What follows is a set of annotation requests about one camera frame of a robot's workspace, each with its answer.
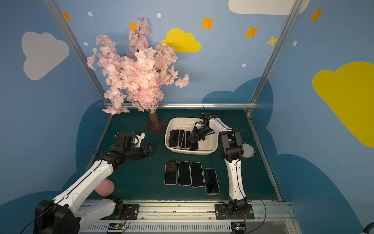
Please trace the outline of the white round lid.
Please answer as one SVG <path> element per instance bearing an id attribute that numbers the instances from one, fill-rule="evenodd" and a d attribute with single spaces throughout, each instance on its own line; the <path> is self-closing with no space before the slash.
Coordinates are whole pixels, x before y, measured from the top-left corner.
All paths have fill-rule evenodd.
<path id="1" fill-rule="evenodd" d="M 244 143 L 243 144 L 243 155 L 242 157 L 245 158 L 245 159 L 249 159 L 251 157 L 253 157 L 255 155 L 255 149 L 247 144 L 247 143 Z"/>

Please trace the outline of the circuit board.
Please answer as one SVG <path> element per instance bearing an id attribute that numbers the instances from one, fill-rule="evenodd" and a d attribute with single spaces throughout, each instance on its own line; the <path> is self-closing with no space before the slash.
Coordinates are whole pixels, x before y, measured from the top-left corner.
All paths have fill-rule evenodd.
<path id="1" fill-rule="evenodd" d="M 231 223 L 231 234 L 244 234 L 246 232 L 246 225 L 243 222 Z"/>
<path id="2" fill-rule="evenodd" d="M 124 231 L 126 226 L 123 223 L 109 223 L 107 232 L 122 232 Z"/>

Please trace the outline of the phone white case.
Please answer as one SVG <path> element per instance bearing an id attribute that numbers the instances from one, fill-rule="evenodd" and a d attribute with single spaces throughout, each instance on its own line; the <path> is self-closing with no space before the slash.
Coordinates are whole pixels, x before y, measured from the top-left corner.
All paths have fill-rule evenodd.
<path id="1" fill-rule="evenodd" d="M 179 186 L 191 186 L 191 170 L 188 161 L 178 162 L 178 180 Z"/>

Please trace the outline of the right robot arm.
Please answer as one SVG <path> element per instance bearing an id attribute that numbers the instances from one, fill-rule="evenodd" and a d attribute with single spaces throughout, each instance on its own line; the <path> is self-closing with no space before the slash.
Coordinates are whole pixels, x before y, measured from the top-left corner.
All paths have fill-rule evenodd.
<path id="1" fill-rule="evenodd" d="M 188 138 L 190 143 L 204 141 L 210 134 L 218 135 L 220 155 L 228 170 L 228 209 L 231 214 L 247 211 L 247 197 L 243 188 L 241 165 L 244 154 L 240 131 L 224 124 L 217 115 L 202 114 Z"/>

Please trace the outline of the white plastic storage box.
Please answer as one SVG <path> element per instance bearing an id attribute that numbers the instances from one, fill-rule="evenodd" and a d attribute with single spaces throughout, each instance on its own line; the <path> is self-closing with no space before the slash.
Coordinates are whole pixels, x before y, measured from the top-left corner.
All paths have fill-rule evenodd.
<path id="1" fill-rule="evenodd" d="M 202 119 L 199 118 L 173 118 L 169 121 L 166 133 L 165 133 L 165 146 L 172 152 L 179 154 L 189 154 L 189 155 L 210 155 L 214 153 L 218 148 L 218 135 L 216 133 L 205 136 L 205 140 L 198 142 L 197 150 L 187 150 L 187 149 L 176 149 L 169 147 L 169 136 L 171 130 L 181 129 L 192 131 L 196 122 L 200 122 Z"/>

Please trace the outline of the phone salmon case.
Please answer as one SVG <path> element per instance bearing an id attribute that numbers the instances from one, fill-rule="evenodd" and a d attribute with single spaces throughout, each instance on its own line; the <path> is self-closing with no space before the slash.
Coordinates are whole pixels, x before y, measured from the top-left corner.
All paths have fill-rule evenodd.
<path id="1" fill-rule="evenodd" d="M 179 144 L 178 148 L 182 149 L 186 146 L 186 141 L 185 141 L 185 131 L 184 130 L 179 130 Z"/>

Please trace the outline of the pink cherry blossom tree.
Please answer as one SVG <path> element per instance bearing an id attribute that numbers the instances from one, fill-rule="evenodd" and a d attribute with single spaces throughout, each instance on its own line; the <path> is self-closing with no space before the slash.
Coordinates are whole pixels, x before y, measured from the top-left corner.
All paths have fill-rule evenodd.
<path id="1" fill-rule="evenodd" d="M 139 18 L 128 33 L 129 51 L 123 56 L 117 53 L 116 43 L 109 36 L 99 34 L 95 38 L 93 54 L 87 58 L 87 65 L 92 70 L 102 68 L 106 84 L 110 87 L 104 93 L 110 104 L 103 112 L 110 115 L 128 113 L 129 109 L 124 104 L 130 103 L 138 111 L 148 112 L 150 121 L 158 127 L 156 110 L 164 98 L 162 86 L 175 84 L 183 88 L 189 83 L 189 75 L 180 76 L 174 69 L 178 59 L 174 48 L 166 43 L 150 47 L 149 34 L 148 20 Z"/>

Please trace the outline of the phone light pink case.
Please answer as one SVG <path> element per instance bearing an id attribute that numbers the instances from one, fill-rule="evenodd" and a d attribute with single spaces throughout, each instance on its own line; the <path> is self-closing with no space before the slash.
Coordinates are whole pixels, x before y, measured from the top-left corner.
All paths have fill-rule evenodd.
<path id="1" fill-rule="evenodd" d="M 200 162 L 190 164 L 191 185 L 193 188 L 204 187 L 203 169 Z"/>

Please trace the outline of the phone blue case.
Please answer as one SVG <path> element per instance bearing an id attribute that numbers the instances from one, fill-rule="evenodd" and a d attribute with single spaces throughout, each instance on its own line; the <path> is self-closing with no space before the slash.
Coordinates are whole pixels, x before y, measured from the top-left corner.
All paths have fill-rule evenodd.
<path id="1" fill-rule="evenodd" d="M 198 142 L 192 142 L 191 145 L 190 145 L 190 150 L 198 150 L 199 147 L 198 147 Z"/>

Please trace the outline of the phone cream case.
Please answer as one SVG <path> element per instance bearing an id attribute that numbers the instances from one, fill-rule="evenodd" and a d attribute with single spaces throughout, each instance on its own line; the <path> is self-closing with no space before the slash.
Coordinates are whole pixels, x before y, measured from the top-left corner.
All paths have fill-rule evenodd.
<path id="1" fill-rule="evenodd" d="M 168 146 L 170 148 L 176 148 L 179 146 L 179 130 L 171 130 L 169 134 Z"/>

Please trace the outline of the phone beige case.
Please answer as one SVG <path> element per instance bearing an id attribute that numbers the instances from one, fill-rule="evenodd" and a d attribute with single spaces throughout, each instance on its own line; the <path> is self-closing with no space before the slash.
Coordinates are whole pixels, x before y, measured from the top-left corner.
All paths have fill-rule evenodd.
<path id="1" fill-rule="evenodd" d="M 205 181 L 205 191 L 207 195 L 213 196 L 220 193 L 218 178 L 214 168 L 205 168 L 203 170 Z"/>

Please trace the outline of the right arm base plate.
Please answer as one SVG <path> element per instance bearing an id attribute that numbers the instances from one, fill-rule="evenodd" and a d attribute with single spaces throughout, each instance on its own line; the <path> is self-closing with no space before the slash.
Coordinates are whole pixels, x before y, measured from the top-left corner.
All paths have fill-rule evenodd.
<path id="1" fill-rule="evenodd" d="M 243 211 L 233 211 L 229 205 L 224 202 L 218 202 L 214 205 L 217 220 L 237 220 L 237 219 L 255 219 L 253 208 L 250 204 Z"/>

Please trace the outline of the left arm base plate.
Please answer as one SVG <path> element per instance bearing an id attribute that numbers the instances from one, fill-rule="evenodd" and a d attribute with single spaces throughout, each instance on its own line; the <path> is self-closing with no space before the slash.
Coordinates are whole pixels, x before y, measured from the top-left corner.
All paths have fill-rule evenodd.
<path id="1" fill-rule="evenodd" d="M 114 212 L 102 218 L 101 220 L 137 220 L 139 213 L 139 204 L 120 204 L 115 207 Z"/>

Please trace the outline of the left circuit board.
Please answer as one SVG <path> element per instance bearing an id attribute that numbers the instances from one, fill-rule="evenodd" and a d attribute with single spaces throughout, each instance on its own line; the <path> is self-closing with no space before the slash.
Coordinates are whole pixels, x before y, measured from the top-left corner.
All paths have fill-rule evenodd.
<path id="1" fill-rule="evenodd" d="M 123 223 L 109 223 L 107 232 L 122 232 L 124 231 L 126 226 Z"/>

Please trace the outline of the phone coral case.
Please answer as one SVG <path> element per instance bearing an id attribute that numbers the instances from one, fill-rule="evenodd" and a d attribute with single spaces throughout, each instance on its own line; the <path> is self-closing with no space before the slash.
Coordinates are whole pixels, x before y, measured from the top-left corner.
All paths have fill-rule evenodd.
<path id="1" fill-rule="evenodd" d="M 190 140 L 189 140 L 190 134 L 191 134 L 190 131 L 185 132 L 185 146 L 184 146 L 184 149 L 186 149 L 186 150 L 189 150 L 191 148 L 191 143 L 190 143 Z"/>

